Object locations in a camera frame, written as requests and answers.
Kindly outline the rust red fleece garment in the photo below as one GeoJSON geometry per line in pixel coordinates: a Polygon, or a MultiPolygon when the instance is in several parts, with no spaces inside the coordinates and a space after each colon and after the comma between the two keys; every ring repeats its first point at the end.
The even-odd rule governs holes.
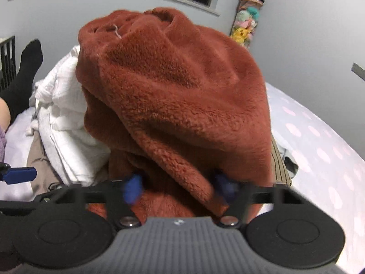
{"type": "Polygon", "coordinates": [[[111,179],[143,176],[141,221],[221,216],[215,173],[272,184],[267,92],[246,48],[172,8],[112,12],[78,42],[85,129],[110,149],[111,179]]]}

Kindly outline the purple fuzzy sweater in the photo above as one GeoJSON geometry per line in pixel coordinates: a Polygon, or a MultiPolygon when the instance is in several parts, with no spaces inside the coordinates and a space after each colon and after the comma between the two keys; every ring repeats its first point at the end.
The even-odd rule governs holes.
{"type": "Polygon", "coordinates": [[[0,162],[4,162],[4,156],[5,156],[5,146],[6,146],[6,137],[5,137],[5,131],[2,127],[0,127],[0,162]]]}

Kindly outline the brown striped garment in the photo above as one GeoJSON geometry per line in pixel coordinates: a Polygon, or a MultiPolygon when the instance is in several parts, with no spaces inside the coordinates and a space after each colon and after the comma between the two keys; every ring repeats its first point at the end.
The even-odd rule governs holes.
{"type": "Polygon", "coordinates": [[[274,177],[274,183],[285,184],[286,186],[290,187],[292,184],[291,177],[289,176],[287,167],[285,166],[282,156],[280,155],[273,135],[271,135],[271,144],[271,168],[272,175],[274,177]]]}

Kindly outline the grey garment piece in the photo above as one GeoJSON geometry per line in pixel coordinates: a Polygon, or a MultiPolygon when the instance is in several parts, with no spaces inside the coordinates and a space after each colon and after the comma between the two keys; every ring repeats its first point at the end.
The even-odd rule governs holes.
{"type": "Polygon", "coordinates": [[[291,154],[291,152],[288,149],[284,148],[280,144],[278,144],[277,147],[278,147],[280,156],[284,162],[284,165],[288,171],[288,174],[289,174],[290,178],[293,179],[296,176],[297,172],[299,171],[299,166],[298,166],[295,158],[293,157],[293,155],[291,154]]]}

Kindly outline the white knitted garment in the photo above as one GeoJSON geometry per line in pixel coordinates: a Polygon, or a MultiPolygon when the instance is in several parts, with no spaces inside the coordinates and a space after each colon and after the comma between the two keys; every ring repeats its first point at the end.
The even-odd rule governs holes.
{"type": "Polygon", "coordinates": [[[89,186],[106,165],[110,150],[84,127],[87,102],[76,79],[80,50],[74,46],[35,83],[35,118],[29,131],[39,132],[46,156],[63,183],[89,186]]]}

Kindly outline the black sock foot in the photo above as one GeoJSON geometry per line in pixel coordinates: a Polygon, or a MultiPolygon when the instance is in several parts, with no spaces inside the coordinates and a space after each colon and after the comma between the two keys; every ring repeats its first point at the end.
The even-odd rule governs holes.
{"type": "Polygon", "coordinates": [[[21,54],[20,69],[14,81],[1,92],[1,130],[6,132],[20,113],[29,108],[33,80],[43,62],[42,45],[35,39],[21,54]]]}

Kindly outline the hanging plush toy organizer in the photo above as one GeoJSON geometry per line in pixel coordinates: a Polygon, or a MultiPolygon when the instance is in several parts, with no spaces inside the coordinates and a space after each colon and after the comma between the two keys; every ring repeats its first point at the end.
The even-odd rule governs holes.
{"type": "Polygon", "coordinates": [[[259,22],[259,15],[265,0],[239,0],[230,38],[239,45],[249,48],[259,22]]]}

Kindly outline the grey wall plate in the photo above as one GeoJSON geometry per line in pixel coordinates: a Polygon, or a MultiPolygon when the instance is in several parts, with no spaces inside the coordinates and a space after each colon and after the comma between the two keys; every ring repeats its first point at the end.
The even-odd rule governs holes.
{"type": "Polygon", "coordinates": [[[365,80],[365,70],[359,66],[357,63],[353,63],[351,66],[351,71],[356,74],[362,80],[365,80]]]}

